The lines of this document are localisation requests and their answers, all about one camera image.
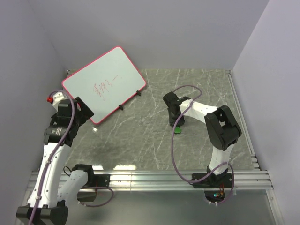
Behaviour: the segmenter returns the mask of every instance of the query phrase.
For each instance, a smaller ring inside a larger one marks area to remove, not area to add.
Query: gray marble surface
[[[172,128],[162,97],[184,84],[196,85],[206,105],[228,105],[237,121],[240,117],[225,70],[141,69],[147,81],[142,95],[135,96],[99,125],[90,121],[80,127],[67,165],[90,164],[97,169],[173,170],[170,156]],[[183,88],[178,96],[195,97],[193,88]],[[205,169],[212,154],[205,124],[185,117],[181,134],[174,139],[174,155],[181,170]],[[231,153],[235,169],[253,169],[244,134]]]

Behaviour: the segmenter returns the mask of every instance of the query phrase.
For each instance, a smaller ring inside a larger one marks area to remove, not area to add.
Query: white wall
[[[299,0],[270,0],[233,69],[255,152],[287,225],[300,221],[299,12]]]
[[[64,65],[121,45],[139,68],[232,69],[268,0],[29,0]]]
[[[43,153],[53,114],[46,97],[60,87],[63,67],[27,1],[0,3],[1,224],[15,221],[32,170]]]

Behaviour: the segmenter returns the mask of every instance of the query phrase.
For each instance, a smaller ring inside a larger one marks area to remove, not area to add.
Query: whiteboard with red border
[[[101,123],[146,86],[146,81],[117,46],[62,81],[62,86],[94,112],[91,121]]]

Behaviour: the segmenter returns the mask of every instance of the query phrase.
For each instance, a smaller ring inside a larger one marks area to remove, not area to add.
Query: red handwriting
[[[100,98],[102,98],[105,101],[104,94],[109,92],[109,89],[113,87],[113,84],[111,84],[108,80],[105,80],[105,82],[102,82],[101,84],[97,85],[94,84],[94,92],[99,95]]]

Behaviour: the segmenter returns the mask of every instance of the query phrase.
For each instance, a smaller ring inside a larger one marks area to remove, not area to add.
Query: black wire
[[[71,176],[71,174],[68,174],[68,173],[65,171],[65,168],[67,168],[67,169],[70,171],[70,173],[71,173],[72,171],[71,171],[70,167],[64,166],[63,171],[64,171],[64,173],[65,173],[68,177]]]

